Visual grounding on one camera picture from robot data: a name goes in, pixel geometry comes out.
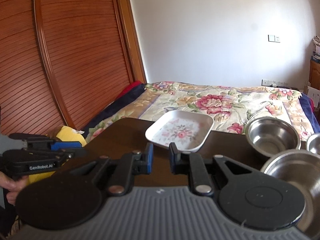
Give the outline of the person left hand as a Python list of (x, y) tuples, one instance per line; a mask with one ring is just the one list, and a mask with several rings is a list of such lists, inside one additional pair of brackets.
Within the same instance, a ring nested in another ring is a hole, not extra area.
[(6, 176), (1, 172), (0, 186), (9, 192), (7, 193), (7, 201), (11, 205), (15, 205), (16, 198), (21, 190), (23, 190), (29, 183), (29, 176), (23, 176), (17, 181)]

